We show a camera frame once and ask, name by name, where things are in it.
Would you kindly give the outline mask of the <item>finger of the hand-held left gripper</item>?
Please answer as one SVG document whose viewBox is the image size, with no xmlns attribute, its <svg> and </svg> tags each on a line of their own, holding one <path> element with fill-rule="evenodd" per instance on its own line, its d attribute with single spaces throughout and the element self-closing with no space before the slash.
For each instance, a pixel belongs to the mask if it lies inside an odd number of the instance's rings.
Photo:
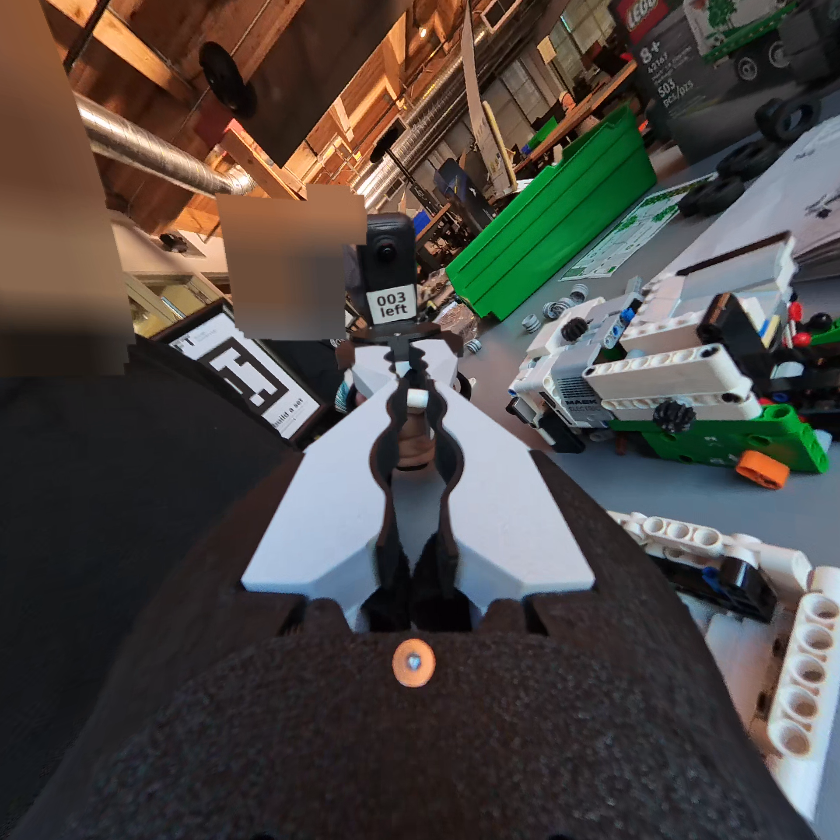
<svg viewBox="0 0 840 840">
<path fill-rule="evenodd" d="M 354 401 L 365 403 L 370 399 L 386 401 L 398 386 L 392 349 L 388 346 L 356 346 L 351 367 Z"/>
<path fill-rule="evenodd" d="M 457 389 L 459 357 L 446 341 L 421 341 L 422 361 L 426 365 L 425 375 L 440 386 Z"/>
</svg>

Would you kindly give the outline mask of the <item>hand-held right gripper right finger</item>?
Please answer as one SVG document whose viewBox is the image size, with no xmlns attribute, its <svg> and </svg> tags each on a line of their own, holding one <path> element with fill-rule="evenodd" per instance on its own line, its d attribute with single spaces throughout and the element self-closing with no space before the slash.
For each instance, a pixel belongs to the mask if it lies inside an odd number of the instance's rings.
<svg viewBox="0 0 840 840">
<path fill-rule="evenodd" d="M 595 574 L 533 451 L 452 388 L 429 388 L 427 418 L 445 485 L 425 548 L 425 596 L 498 600 L 588 592 Z"/>
</svg>

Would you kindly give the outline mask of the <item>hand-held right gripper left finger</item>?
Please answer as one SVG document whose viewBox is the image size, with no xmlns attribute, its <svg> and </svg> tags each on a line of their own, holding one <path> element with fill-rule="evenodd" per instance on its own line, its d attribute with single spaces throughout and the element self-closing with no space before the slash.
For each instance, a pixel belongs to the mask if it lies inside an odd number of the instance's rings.
<svg viewBox="0 0 840 840">
<path fill-rule="evenodd" d="M 379 586 L 375 542 L 385 492 L 371 473 L 375 440 L 390 426 L 390 381 L 303 454 L 241 577 L 249 592 L 327 598 L 354 632 L 370 630 L 361 611 Z"/>
</svg>

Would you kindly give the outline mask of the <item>small white lego sub-assembly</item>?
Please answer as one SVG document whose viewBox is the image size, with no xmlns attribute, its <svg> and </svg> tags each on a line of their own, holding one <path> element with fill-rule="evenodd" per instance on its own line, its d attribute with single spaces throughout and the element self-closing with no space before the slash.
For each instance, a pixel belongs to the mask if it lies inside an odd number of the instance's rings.
<svg viewBox="0 0 840 840">
<path fill-rule="evenodd" d="M 838 712 L 838 568 L 743 533 L 608 515 L 672 585 L 775 782 L 813 819 Z"/>
</svg>

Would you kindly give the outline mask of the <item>group of grey lego wheel hubs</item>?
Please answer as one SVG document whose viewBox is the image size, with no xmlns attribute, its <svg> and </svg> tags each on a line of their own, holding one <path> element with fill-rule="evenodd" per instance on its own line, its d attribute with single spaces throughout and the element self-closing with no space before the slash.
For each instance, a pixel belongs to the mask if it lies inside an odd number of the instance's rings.
<svg viewBox="0 0 840 840">
<path fill-rule="evenodd" d="M 542 319 L 555 321 L 560 318 L 566 311 L 579 306 L 589 296 L 589 288 L 585 283 L 575 284 L 567 297 L 562 297 L 557 301 L 550 301 L 542 308 Z M 528 315 L 521 322 L 521 326 L 527 334 L 536 333 L 543 326 L 543 321 L 534 314 Z"/>
</svg>

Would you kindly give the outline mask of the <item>large lego truck model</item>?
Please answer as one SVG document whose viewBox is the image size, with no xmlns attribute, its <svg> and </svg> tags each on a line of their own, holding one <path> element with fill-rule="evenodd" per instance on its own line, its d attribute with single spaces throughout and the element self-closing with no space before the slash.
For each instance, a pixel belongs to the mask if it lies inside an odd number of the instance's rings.
<svg viewBox="0 0 840 840">
<path fill-rule="evenodd" d="M 825 474 L 838 319 L 803 318 L 796 246 L 783 231 L 566 308 L 529 345 L 507 411 L 560 453 L 615 433 L 766 489 Z"/>
</svg>

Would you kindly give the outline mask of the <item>black lego box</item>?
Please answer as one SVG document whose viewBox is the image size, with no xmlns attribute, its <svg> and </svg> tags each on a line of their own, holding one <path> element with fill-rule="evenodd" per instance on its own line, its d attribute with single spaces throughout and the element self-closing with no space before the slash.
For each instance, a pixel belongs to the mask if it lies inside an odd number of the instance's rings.
<svg viewBox="0 0 840 840">
<path fill-rule="evenodd" d="M 648 121 L 695 163 L 760 131 L 767 101 L 838 88 L 838 1 L 622 1 L 608 8 Z"/>
</svg>

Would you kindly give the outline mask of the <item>lego instruction booklet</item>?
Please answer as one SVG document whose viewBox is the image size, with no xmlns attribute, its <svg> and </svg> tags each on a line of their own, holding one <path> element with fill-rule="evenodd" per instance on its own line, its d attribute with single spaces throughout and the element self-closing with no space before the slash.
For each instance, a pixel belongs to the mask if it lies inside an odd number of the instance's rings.
<svg viewBox="0 0 840 840">
<path fill-rule="evenodd" d="M 804 133 L 667 267 L 675 274 L 765 239 L 791 235 L 804 280 L 838 277 L 839 117 Z"/>
</svg>

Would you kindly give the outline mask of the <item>person's left hand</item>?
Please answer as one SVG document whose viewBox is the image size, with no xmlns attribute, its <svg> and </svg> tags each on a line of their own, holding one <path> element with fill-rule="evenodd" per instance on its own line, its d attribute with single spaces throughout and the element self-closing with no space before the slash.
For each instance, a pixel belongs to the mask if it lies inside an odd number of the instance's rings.
<svg viewBox="0 0 840 840">
<path fill-rule="evenodd" d="M 411 411 L 398 435 L 399 469 L 421 469 L 435 456 L 435 440 L 425 411 Z"/>
</svg>

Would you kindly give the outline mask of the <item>green plastic bin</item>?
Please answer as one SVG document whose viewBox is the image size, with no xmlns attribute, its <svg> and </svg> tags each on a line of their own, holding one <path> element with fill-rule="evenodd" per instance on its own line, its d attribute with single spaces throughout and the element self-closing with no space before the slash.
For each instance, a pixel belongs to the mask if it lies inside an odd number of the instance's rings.
<svg viewBox="0 0 840 840">
<path fill-rule="evenodd" d="M 611 112 L 446 267 L 456 295 L 481 318 L 505 319 L 656 180 L 634 114 Z"/>
</svg>

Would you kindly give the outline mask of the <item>person's black clothing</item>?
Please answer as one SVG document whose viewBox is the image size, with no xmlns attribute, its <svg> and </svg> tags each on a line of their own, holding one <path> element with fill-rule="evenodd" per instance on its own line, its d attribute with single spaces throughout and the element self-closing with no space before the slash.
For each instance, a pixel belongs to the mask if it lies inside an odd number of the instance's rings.
<svg viewBox="0 0 840 840">
<path fill-rule="evenodd" d="M 146 603 L 291 448 L 217 374 L 141 337 L 124 373 L 5 378 L 1 407 L 5 838 Z"/>
</svg>

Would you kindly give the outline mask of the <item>green and white sticker sheet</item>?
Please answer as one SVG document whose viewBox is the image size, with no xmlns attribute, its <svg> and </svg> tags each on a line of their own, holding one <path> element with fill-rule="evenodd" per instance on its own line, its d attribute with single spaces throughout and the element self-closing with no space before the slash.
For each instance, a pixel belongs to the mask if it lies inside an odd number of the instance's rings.
<svg viewBox="0 0 840 840">
<path fill-rule="evenodd" d="M 717 177 L 716 173 L 711 173 L 646 196 L 596 245 L 578 258 L 560 279 L 579 281 L 612 277 L 679 215 L 679 202 L 694 187 Z"/>
</svg>

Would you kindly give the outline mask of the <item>black round ceiling lamp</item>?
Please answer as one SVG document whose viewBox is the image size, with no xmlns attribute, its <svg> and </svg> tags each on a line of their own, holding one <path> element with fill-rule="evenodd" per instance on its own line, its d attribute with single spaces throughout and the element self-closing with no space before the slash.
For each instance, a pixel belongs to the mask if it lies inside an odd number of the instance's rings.
<svg viewBox="0 0 840 840">
<path fill-rule="evenodd" d="M 202 44 L 198 62 L 212 93 L 236 119 L 252 119 L 258 108 L 256 90 L 245 81 L 231 55 L 214 41 Z"/>
</svg>

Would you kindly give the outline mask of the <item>silver ventilation duct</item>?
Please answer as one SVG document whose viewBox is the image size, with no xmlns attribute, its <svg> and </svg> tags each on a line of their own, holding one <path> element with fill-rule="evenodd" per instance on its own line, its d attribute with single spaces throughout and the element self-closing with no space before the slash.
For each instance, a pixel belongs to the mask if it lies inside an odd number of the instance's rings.
<svg viewBox="0 0 840 840">
<path fill-rule="evenodd" d="M 96 102 L 74 94 L 94 154 L 156 176 L 193 194 L 244 196 L 257 188 L 245 171 L 220 173 Z"/>
<path fill-rule="evenodd" d="M 463 58 L 457 49 L 449 55 L 407 115 L 401 118 L 405 129 L 391 147 L 397 162 L 407 171 L 415 169 L 466 107 Z M 354 190 L 363 196 L 367 211 L 372 212 L 386 199 L 393 185 L 403 181 L 403 172 L 385 155 L 380 163 L 369 166 Z"/>
</svg>

